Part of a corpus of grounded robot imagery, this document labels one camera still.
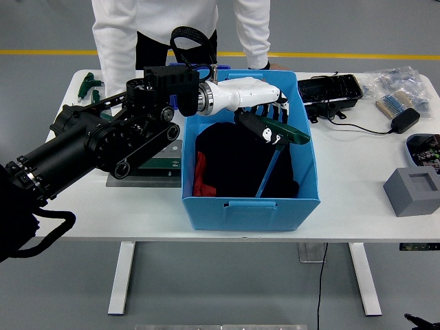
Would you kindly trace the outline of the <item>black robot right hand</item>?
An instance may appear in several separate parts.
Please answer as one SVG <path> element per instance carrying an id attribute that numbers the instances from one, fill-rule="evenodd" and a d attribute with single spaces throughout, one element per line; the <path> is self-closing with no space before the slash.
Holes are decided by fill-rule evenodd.
<path id="1" fill-rule="evenodd" d="M 415 329 L 418 330 L 439 330 L 439 323 L 438 322 L 429 322 L 427 320 L 424 320 L 423 318 L 414 316 L 409 313 L 404 314 L 405 319 L 412 322 L 415 325 Z"/>

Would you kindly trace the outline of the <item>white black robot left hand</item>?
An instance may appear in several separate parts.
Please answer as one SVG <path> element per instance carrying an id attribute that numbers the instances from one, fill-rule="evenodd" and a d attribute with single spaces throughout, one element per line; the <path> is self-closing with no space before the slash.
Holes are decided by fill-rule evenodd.
<path id="1" fill-rule="evenodd" d="M 253 77 L 236 78 L 199 86 L 198 114 L 213 116 L 222 109 L 235 112 L 234 119 L 261 138 L 266 144 L 287 146 L 288 139 L 273 124 L 264 122 L 265 115 L 256 115 L 246 108 L 274 105 L 286 123 L 289 115 L 287 97 L 278 88 Z"/>

